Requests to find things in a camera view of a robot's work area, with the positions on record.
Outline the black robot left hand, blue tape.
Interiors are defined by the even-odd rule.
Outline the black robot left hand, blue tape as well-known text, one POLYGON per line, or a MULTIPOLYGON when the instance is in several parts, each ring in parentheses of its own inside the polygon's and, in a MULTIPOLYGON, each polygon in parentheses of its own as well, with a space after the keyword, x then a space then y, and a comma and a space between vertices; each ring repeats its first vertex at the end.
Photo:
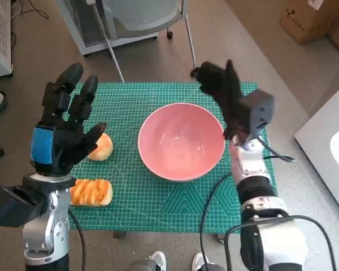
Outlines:
POLYGON ((98 77, 89 76, 78 94, 72 96, 84 67, 69 66, 55 82, 48 82, 42 99, 42 117, 31 141, 31 164, 44 176, 68 175, 74 165, 84 160, 98 146, 107 124, 95 124, 87 133, 83 123, 92 111, 98 77))

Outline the black gloved robot right hand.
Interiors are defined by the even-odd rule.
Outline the black gloved robot right hand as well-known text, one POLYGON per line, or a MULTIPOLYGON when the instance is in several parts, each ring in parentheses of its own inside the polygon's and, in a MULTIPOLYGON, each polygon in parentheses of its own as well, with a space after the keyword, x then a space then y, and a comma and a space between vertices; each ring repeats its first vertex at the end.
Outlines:
POLYGON ((241 82, 232 60, 227 60, 224 68, 212 62, 203 62, 190 72, 190 76, 201 84, 200 90, 218 104, 226 123, 224 138, 232 139, 238 136, 245 142, 249 135, 240 127, 237 116, 238 101, 242 98, 241 82))

